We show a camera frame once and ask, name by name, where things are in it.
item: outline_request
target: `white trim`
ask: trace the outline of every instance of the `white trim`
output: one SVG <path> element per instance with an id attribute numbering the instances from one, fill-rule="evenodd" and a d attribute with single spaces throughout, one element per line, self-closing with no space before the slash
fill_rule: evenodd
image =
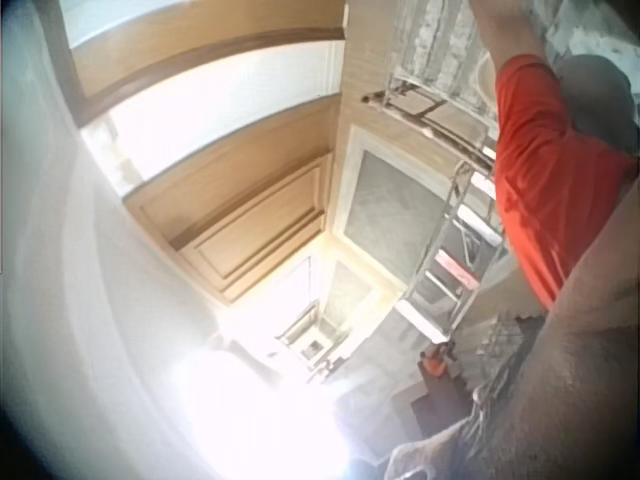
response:
<path id="1" fill-rule="evenodd" d="M 332 233 L 339 241 L 348 245 L 355 254 L 360 256 L 376 271 L 378 271 L 381 276 L 392 281 L 397 285 L 399 290 L 404 291 L 408 286 L 402 280 L 394 276 L 369 253 L 364 251 L 344 235 L 365 151 L 372 153 L 408 177 L 413 178 L 443 200 L 446 200 L 447 198 L 451 181 L 442 173 L 437 172 L 428 165 L 425 165 L 423 162 L 420 162 L 415 157 L 408 155 L 406 152 L 390 145 L 379 137 L 372 135 L 356 125 L 351 126 L 342 179 L 340 182 L 336 216 L 334 223 L 331 226 Z M 482 208 L 482 203 L 479 200 L 474 201 L 474 198 L 471 198 L 470 200 L 471 201 L 466 203 L 471 205 L 474 210 L 479 211 Z M 486 275 L 485 281 L 482 282 L 479 287 L 479 293 L 501 282 L 517 268 L 518 265 L 513 256 L 511 254 L 506 255 L 503 259 L 499 260 L 491 268 L 490 273 Z M 431 314 L 435 317 L 445 313 L 451 308 L 453 308 L 453 302 L 451 302 L 449 298 L 444 297 L 431 306 Z"/>

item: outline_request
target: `framed panel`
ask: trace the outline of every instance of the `framed panel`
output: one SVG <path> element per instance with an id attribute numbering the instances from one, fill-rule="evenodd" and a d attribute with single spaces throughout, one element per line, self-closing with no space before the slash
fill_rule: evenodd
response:
<path id="1" fill-rule="evenodd" d="M 380 255 L 377 255 L 376 257 L 374 252 L 367 251 L 367 249 L 358 245 L 358 243 L 354 241 L 354 238 L 351 238 L 348 235 L 348 222 L 350 215 L 352 214 L 358 182 L 361 179 L 363 161 L 365 161 L 367 156 L 369 156 L 369 158 L 373 156 L 375 159 L 384 162 L 387 170 L 391 171 L 391 169 L 393 169 L 394 175 L 398 177 L 402 176 L 406 178 L 407 182 L 412 182 L 414 189 L 415 186 L 424 189 L 426 195 L 435 199 L 435 203 L 440 199 L 440 201 L 442 201 L 442 205 L 444 204 L 444 200 L 446 199 L 450 188 L 450 181 L 446 176 L 430 169 L 417 159 L 407 155 L 405 152 L 387 144 L 377 137 L 374 137 L 355 125 L 352 126 L 342 174 L 342 182 L 340 185 L 340 194 L 337 199 L 338 204 L 335 221 L 330 228 L 336 239 L 339 240 L 340 243 L 344 244 L 352 255 L 361 258 L 364 262 L 371 265 L 379 275 L 395 285 L 398 290 L 404 291 L 408 286 L 406 272 L 405 275 L 402 275 L 402 272 L 398 272 L 398 269 L 394 269 L 392 265 L 389 265 L 389 263 L 380 261 Z M 470 196 L 468 204 L 476 211 L 482 211 L 486 208 L 481 197 L 476 198 L 474 196 Z M 439 218 L 442 213 L 442 205 L 435 213 L 437 218 Z M 384 214 L 383 211 L 377 211 L 376 214 L 377 213 L 380 215 Z M 420 218 L 415 218 L 411 221 L 421 220 Z M 423 248 L 426 248 L 429 235 L 422 240 L 424 243 Z M 397 248 L 403 249 L 405 246 L 402 243 L 399 243 Z M 481 290 L 495 285 L 497 282 L 506 278 L 516 268 L 517 262 L 513 256 L 506 255 L 496 265 L 494 265 L 494 267 L 492 267 L 492 271 L 487 276 L 486 281 L 482 284 Z M 434 298 L 434 302 L 435 303 L 432 305 L 433 315 L 439 315 L 453 306 L 452 302 L 447 297 Z"/>
<path id="2" fill-rule="evenodd" d="M 283 176 L 329 155 L 338 105 L 338 97 L 324 98 L 242 129 L 134 190 L 125 205 L 180 250 Z"/>
<path id="3" fill-rule="evenodd" d="M 318 235 L 328 157 L 317 159 L 215 222 L 180 254 L 228 300 L 235 300 Z"/>

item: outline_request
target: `wooden frame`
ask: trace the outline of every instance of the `wooden frame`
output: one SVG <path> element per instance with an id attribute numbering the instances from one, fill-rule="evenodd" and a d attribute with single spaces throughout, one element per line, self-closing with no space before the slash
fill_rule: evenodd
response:
<path id="1" fill-rule="evenodd" d="M 194 5 L 190 7 L 176 5 L 152 12 L 104 32 L 73 50 L 69 48 L 59 0 L 34 0 L 34 3 L 47 41 L 56 79 L 74 122 L 79 128 L 86 126 L 110 108 L 142 90 L 181 72 L 215 60 L 251 50 L 294 43 L 344 40 L 342 7 L 338 9 L 338 6 L 343 2 L 341 0 L 331 0 L 327 4 L 318 2 L 315 6 L 318 11 L 314 11 L 308 6 L 306 7 L 309 10 L 308 13 L 304 13 L 304 9 L 298 9 L 299 16 L 290 19 L 289 23 L 280 20 L 282 15 L 278 15 L 276 11 L 269 16 L 269 18 L 273 17 L 273 21 L 261 20 L 260 28 L 247 27 L 247 31 L 243 33 L 242 28 L 244 27 L 239 25 L 232 32 L 234 35 L 229 38 L 214 37 L 211 42 L 207 43 L 203 40 L 199 45 L 194 44 L 192 48 L 187 45 L 183 51 L 165 56 L 160 55 L 156 61 L 140 65 L 139 68 L 133 70 L 130 69 L 128 74 L 114 79 L 113 82 L 104 85 L 104 88 L 100 88 L 98 91 L 90 91 L 90 94 L 87 95 L 86 88 L 83 88 L 82 76 L 78 71 L 79 61 L 83 62 L 83 65 L 87 65 L 87 62 L 93 62 L 95 58 L 102 58 L 101 52 L 109 51 L 112 48 L 110 42 L 113 42 L 114 38 L 117 39 L 119 35 L 133 39 L 139 39 L 140 35 L 153 35 L 153 41 L 157 42 L 158 39 L 155 37 L 162 38 L 162 28 L 166 29 L 172 22 L 184 23 L 186 20 L 184 18 L 185 12 L 188 12 L 189 8 L 202 8 L 201 5 L 195 4 L 203 2 L 194 2 Z"/>

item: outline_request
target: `orange object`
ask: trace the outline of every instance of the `orange object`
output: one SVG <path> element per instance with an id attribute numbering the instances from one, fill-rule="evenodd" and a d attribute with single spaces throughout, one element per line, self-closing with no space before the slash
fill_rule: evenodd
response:
<path id="1" fill-rule="evenodd" d="M 550 308 L 615 208 L 633 159 L 571 126 L 558 80 L 534 55 L 496 79 L 496 204 L 536 295 Z"/>
<path id="2" fill-rule="evenodd" d="M 425 358 L 422 361 L 422 365 L 424 365 L 424 369 L 427 372 L 436 378 L 440 378 L 447 370 L 447 365 L 444 362 L 433 358 Z"/>

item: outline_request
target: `aluminum ladder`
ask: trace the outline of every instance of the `aluminum ladder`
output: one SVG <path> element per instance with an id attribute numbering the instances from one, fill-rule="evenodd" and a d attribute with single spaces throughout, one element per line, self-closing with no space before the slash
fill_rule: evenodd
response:
<path id="1" fill-rule="evenodd" d="M 499 223 L 494 207 L 493 181 L 473 164 L 461 162 L 456 167 L 438 225 L 406 292 L 395 306 L 435 344 L 451 339 L 487 272 L 506 248 L 502 226 L 493 225 Z M 478 213 L 482 208 L 484 215 Z M 461 235 L 463 252 L 458 249 L 461 255 L 445 246 L 452 230 Z M 446 280 L 442 278 L 443 272 L 447 272 Z M 425 282 L 431 285 L 431 291 L 435 287 L 453 302 L 444 315 L 434 315 L 433 304 L 421 293 Z"/>

